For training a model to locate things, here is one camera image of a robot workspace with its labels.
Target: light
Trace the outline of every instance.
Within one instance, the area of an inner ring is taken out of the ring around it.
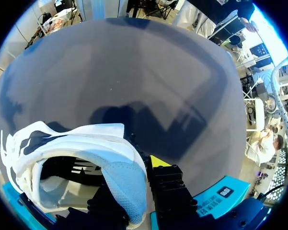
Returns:
[[[273,60],[275,66],[288,57],[288,50],[277,35],[273,26],[263,16],[262,12],[254,5],[254,12],[250,17],[251,21],[254,21],[258,26],[258,34],[262,38],[266,48]]]

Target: blue plastic part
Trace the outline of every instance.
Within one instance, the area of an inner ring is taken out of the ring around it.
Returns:
[[[197,213],[200,217],[212,214],[217,219],[241,203],[250,184],[231,176],[225,176],[216,184],[196,195]],[[157,216],[151,212],[151,230],[158,230]]]
[[[13,188],[10,182],[4,184],[2,186],[3,191],[5,193],[6,199],[9,204],[15,211],[16,215],[21,218],[21,220],[28,226],[29,229],[32,230],[44,230],[46,229],[43,225],[41,225],[27,210],[27,208],[19,201],[19,193]],[[56,219],[50,214],[46,213],[51,220],[54,222]]]

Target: gray table surface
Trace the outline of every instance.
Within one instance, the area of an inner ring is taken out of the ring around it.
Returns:
[[[245,119],[230,56],[193,32],[149,20],[63,28],[25,50],[0,78],[4,142],[39,120],[56,131],[123,123],[145,154],[179,165],[193,195],[239,176]],[[7,178],[1,159],[0,167]]]

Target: black screw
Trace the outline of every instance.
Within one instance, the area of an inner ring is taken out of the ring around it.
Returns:
[[[236,211],[232,211],[232,212],[231,212],[231,217],[232,217],[232,218],[236,218],[236,216],[237,216]]]
[[[184,185],[184,182],[183,182],[183,181],[177,181],[177,184],[178,184],[179,186],[183,186],[183,185]]]
[[[194,200],[194,199],[191,199],[191,200],[190,200],[190,206],[192,206],[192,207],[197,206],[197,201]]]
[[[160,183],[160,187],[161,187],[161,188],[165,188],[166,185],[165,185],[164,183]]]
[[[247,225],[247,221],[245,219],[241,219],[239,221],[240,228],[244,228]]]

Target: white sneaker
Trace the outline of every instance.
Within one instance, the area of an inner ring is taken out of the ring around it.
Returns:
[[[43,212],[86,209],[98,187],[76,178],[103,175],[113,197],[129,215],[128,228],[138,227],[145,219],[146,168],[136,149],[124,139],[123,124],[88,125],[58,133],[38,121],[8,135],[6,148],[2,136],[1,132],[0,153],[11,184]],[[55,157],[75,159],[72,165],[62,162],[54,166],[59,172],[70,168],[71,179],[47,168]],[[46,176],[41,178],[42,171]]]

